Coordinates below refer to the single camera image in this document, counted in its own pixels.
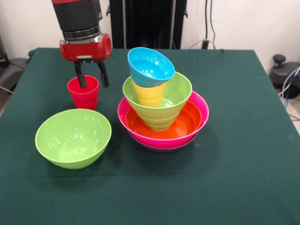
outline blue bowl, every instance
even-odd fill
[[[175,75],[175,68],[163,54],[149,48],[133,48],[128,53],[130,74],[136,85],[155,87]]]

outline white wall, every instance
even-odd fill
[[[205,38],[204,8],[205,0],[188,0],[181,48]],[[213,0],[216,47],[254,49],[267,71],[276,53],[300,61],[299,9],[300,0]]]
[[[100,0],[100,28],[111,36],[109,0]],[[10,58],[27,57],[36,47],[59,47],[62,33],[51,0],[0,0],[0,35]]]
[[[100,2],[105,14],[109,0]],[[205,37],[204,5],[205,0],[187,0],[182,48]],[[300,0],[213,0],[216,46],[254,49],[267,71],[276,53],[300,61],[299,8]],[[109,16],[100,26],[111,34]],[[0,0],[0,34],[10,58],[27,57],[36,47],[58,47],[62,36],[51,0]]]

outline green tablecloth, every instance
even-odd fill
[[[299,224],[300,138],[253,51],[161,50],[210,107],[195,141],[157,154],[122,127],[127,50],[105,61],[111,86],[97,111],[112,125],[103,156],[73,171],[46,161],[41,123],[74,108],[74,65],[37,49],[0,118],[1,225]],[[99,78],[96,65],[86,74]]]

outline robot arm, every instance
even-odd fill
[[[101,71],[103,87],[108,87],[103,60],[111,55],[112,42],[109,35],[100,30],[99,0],[52,0],[52,3],[64,37],[60,41],[60,51],[66,60],[75,63],[80,86],[87,86],[81,63],[95,62]]]

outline purple bowl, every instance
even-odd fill
[[[182,149],[183,147],[185,147],[186,145],[190,144],[197,136],[199,132],[197,132],[191,140],[189,140],[187,143],[181,145],[181,146],[178,146],[176,148],[155,148],[155,147],[151,147],[149,145],[146,145],[142,142],[140,142],[139,140],[137,140],[131,133],[129,133],[133,139],[136,140],[136,142],[138,142],[139,144],[141,144],[143,147],[145,147],[146,149],[150,150],[150,151],[153,151],[153,152],[157,152],[157,153],[169,153],[169,152],[174,152],[174,151],[178,151],[179,149]]]

